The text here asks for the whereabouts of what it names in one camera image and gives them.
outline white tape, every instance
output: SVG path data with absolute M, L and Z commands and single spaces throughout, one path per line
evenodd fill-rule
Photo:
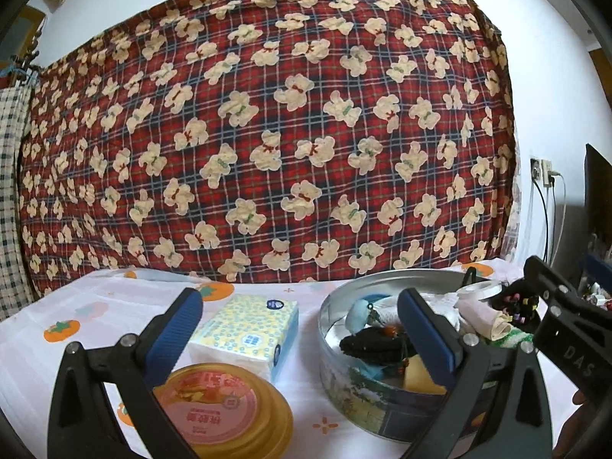
M 473 283 L 457 290 L 460 299 L 485 300 L 494 297 L 502 290 L 501 282 L 497 280 L 487 280 L 484 282 Z

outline silver bolt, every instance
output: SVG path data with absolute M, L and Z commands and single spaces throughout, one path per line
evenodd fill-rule
M 530 354 L 534 351 L 534 344 L 525 340 L 521 342 L 521 350 L 525 352 L 525 354 Z
M 463 336 L 463 343 L 465 343 L 465 345 L 467 345 L 468 347 L 476 347 L 479 342 L 480 339 L 478 338 L 478 335 L 475 335 L 473 333 L 468 333 Z
M 127 335 L 123 335 L 121 340 L 119 340 L 119 343 L 121 343 L 121 346 L 123 347 L 133 347 L 136 345 L 137 341 L 138 337 L 133 333 L 129 333 Z
M 79 342 L 71 342 L 66 345 L 66 354 L 76 354 L 80 345 Z

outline pink label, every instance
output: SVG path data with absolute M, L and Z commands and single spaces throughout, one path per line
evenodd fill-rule
M 160 403 L 192 445 L 218 444 L 241 436 L 257 412 L 252 389 L 243 380 L 216 371 L 189 374 L 173 388 L 164 389 Z

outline tissue pack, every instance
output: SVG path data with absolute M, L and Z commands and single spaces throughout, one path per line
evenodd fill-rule
M 189 341 L 194 363 L 233 364 L 274 383 L 298 333 L 298 303 L 236 294 Z

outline red plaid fabric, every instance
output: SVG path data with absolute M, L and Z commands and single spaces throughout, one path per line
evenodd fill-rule
M 512 203 L 506 49 L 472 0 L 168 0 L 48 68 L 32 124 L 41 291 L 444 267 L 497 255 Z

